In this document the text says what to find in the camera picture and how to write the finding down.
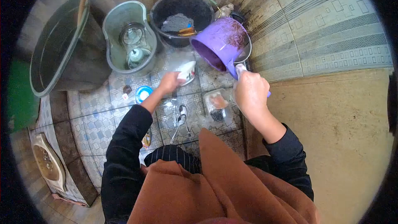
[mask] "brown headscarf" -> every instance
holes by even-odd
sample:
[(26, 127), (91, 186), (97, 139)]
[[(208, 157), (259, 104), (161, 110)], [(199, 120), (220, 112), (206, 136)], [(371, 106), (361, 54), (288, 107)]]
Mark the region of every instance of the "brown headscarf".
[(203, 174), (158, 160), (131, 212), (132, 223), (320, 223), (314, 203), (287, 182), (248, 167), (216, 135), (199, 133)]

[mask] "spoon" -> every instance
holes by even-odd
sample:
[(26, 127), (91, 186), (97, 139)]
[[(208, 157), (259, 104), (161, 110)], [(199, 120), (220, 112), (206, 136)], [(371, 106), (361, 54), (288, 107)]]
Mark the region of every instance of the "spoon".
[[(180, 105), (180, 114), (185, 114), (187, 115), (187, 107), (185, 105)], [(185, 127), (187, 128), (187, 132), (188, 132), (188, 137), (191, 137), (191, 132), (188, 129), (188, 123), (185, 122)]]
[(187, 116), (186, 116), (185, 114), (181, 114), (181, 115), (178, 117), (178, 119), (177, 119), (177, 121), (178, 121), (178, 126), (177, 126), (177, 128), (176, 128), (176, 132), (174, 132), (174, 135), (173, 135), (172, 139), (170, 140), (170, 144), (173, 144), (174, 138), (176, 137), (176, 134), (177, 134), (177, 132), (178, 132), (180, 126), (182, 126), (182, 125), (185, 123), (186, 120), (187, 120)]

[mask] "metal fork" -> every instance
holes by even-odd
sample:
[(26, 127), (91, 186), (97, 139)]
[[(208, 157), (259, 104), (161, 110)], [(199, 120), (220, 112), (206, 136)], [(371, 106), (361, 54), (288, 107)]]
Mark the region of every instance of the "metal fork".
[(172, 103), (173, 103), (173, 119), (174, 119), (174, 127), (177, 126), (177, 89), (172, 92)]

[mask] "dishware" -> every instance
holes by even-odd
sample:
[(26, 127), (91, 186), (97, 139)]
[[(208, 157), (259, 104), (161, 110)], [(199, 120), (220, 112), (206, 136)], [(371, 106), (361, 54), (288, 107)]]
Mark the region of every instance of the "dishware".
[(195, 61), (187, 62), (177, 68), (177, 71), (180, 71), (177, 79), (185, 80), (185, 82), (181, 84), (181, 86), (185, 86), (189, 82), (193, 81), (193, 79), (195, 78), (195, 64)]
[(170, 144), (173, 144), (174, 138), (176, 137), (176, 134), (177, 134), (178, 130), (180, 129), (180, 126), (182, 126), (185, 123), (186, 119), (187, 119), (187, 116), (185, 114), (181, 114), (178, 117), (178, 126), (177, 126), (176, 131), (174, 132), (174, 134), (172, 136), (172, 139), (170, 140)]
[[(180, 105), (180, 114), (187, 115), (187, 107), (185, 105)], [(188, 121), (185, 122), (185, 127), (187, 128), (188, 137), (191, 137), (191, 132), (188, 129)]]
[(172, 103), (173, 103), (173, 119), (174, 119), (174, 127), (177, 126), (177, 89), (174, 89), (174, 91), (172, 92)]

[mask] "purple plastic scoop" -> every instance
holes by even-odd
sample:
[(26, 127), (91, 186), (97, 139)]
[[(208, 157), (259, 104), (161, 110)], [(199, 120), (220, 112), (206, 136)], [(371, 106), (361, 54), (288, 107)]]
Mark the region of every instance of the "purple plastic scoop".
[(249, 43), (245, 28), (235, 19), (222, 17), (190, 38), (192, 47), (215, 69), (229, 72), (236, 80), (234, 62)]

